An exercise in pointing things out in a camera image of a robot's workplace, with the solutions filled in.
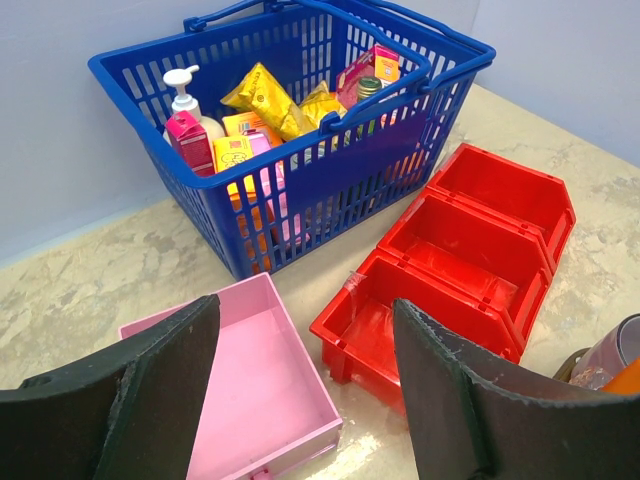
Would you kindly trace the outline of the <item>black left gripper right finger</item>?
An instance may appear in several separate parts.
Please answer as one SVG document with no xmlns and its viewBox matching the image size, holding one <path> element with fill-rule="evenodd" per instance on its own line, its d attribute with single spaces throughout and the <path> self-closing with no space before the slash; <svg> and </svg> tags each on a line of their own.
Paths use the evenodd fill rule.
<svg viewBox="0 0 640 480">
<path fill-rule="evenodd" d="M 638 396 L 527 370 L 406 299 L 395 300 L 393 321 L 420 478 L 638 478 Z"/>
</svg>

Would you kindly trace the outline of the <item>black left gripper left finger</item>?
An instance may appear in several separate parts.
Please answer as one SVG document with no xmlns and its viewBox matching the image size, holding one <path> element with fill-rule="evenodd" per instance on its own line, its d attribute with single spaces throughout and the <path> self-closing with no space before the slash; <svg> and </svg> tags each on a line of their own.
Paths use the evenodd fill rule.
<svg viewBox="0 0 640 480">
<path fill-rule="evenodd" d="M 219 298 L 203 296 L 2 391 L 2 478 L 185 478 L 219 332 Z"/>
</svg>

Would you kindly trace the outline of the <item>translucent purple mug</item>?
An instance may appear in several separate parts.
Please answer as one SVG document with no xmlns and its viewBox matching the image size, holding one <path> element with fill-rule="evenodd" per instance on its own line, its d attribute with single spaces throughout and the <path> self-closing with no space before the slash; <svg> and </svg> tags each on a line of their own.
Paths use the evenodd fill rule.
<svg viewBox="0 0 640 480">
<path fill-rule="evenodd" d="M 639 359 L 639 314 L 625 318 L 591 347 L 573 368 L 569 383 L 601 390 Z"/>
</svg>

